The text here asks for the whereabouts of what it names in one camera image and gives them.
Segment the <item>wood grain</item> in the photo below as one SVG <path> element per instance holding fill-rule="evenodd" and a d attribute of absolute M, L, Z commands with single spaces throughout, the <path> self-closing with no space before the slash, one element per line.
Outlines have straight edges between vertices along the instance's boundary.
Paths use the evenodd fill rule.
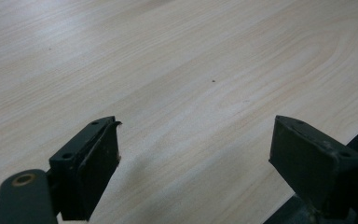
<path fill-rule="evenodd" d="M 123 122 L 90 223 L 262 223 L 277 114 L 358 133 L 358 1 L 0 1 L 0 183 Z"/>

